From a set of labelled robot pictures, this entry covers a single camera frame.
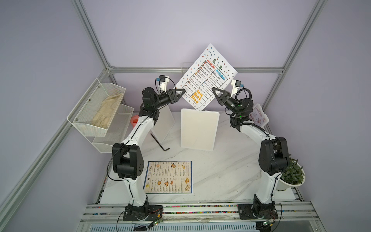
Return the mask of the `narrow white rack box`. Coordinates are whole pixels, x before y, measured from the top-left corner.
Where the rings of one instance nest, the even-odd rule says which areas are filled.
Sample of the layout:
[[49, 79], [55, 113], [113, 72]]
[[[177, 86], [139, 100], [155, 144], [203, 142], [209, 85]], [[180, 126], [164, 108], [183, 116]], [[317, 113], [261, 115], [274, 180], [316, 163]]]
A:
[[253, 106], [253, 111], [249, 114], [249, 118], [260, 127], [264, 127], [269, 122], [268, 116], [258, 103]]

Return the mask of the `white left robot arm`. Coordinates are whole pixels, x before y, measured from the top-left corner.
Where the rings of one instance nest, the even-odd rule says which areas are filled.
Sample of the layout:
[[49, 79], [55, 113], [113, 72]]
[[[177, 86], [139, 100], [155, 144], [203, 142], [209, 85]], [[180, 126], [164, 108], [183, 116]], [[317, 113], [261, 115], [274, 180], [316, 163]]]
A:
[[108, 178], [116, 182], [125, 182], [130, 193], [130, 207], [137, 209], [148, 205], [148, 197], [143, 187], [137, 183], [144, 170], [140, 146], [157, 123], [160, 109], [178, 102], [185, 92], [185, 89], [174, 88], [156, 93], [151, 87], [145, 88], [142, 91], [143, 102], [140, 106], [138, 122], [127, 138], [112, 147], [112, 158], [108, 165], [112, 166], [118, 178]]

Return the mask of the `large white board front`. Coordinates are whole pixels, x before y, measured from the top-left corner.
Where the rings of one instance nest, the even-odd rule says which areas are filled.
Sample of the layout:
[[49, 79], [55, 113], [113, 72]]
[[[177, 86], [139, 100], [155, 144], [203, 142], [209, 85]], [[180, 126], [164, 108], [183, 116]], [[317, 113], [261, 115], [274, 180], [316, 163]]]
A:
[[219, 117], [214, 111], [182, 109], [180, 147], [213, 151]]

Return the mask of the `small special menu flyer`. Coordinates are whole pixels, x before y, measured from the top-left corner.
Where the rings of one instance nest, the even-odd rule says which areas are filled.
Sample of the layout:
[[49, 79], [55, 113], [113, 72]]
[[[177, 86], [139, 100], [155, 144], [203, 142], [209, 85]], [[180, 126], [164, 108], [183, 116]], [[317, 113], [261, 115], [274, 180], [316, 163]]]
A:
[[267, 115], [258, 108], [253, 110], [252, 120], [256, 125], [260, 127], [264, 127], [269, 122], [269, 118], [267, 117]]

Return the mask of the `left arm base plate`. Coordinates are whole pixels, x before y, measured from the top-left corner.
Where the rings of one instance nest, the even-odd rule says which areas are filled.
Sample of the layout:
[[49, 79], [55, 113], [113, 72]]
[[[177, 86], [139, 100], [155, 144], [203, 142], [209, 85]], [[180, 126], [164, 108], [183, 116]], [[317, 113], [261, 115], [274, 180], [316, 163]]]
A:
[[149, 205], [126, 206], [122, 216], [123, 221], [154, 221], [162, 217], [163, 206]]

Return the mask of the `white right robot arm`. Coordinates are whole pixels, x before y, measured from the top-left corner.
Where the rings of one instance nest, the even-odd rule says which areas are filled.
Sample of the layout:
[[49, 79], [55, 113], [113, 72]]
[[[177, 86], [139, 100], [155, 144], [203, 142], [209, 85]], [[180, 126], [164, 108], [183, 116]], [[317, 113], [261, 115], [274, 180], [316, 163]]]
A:
[[232, 97], [230, 92], [215, 87], [212, 92], [217, 102], [231, 111], [231, 127], [252, 139], [260, 148], [258, 163], [263, 175], [253, 204], [258, 207], [273, 206], [279, 178], [290, 161], [286, 139], [269, 134], [253, 122], [250, 117], [253, 112], [250, 90], [238, 90], [235, 97]]

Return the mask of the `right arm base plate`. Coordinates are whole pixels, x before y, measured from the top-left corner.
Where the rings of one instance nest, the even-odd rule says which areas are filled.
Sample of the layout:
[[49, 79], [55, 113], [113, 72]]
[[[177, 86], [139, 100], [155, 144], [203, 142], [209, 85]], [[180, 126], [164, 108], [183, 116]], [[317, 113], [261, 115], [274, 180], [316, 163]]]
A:
[[275, 204], [238, 204], [240, 219], [279, 219]]

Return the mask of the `dotted table price menu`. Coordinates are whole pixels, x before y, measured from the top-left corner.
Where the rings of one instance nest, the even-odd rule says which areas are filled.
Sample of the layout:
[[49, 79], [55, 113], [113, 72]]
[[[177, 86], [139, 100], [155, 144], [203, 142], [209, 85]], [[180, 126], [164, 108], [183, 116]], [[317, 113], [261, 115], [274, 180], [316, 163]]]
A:
[[184, 89], [182, 96], [195, 110], [202, 111], [215, 99], [212, 88], [224, 90], [237, 70], [209, 44], [176, 84]]

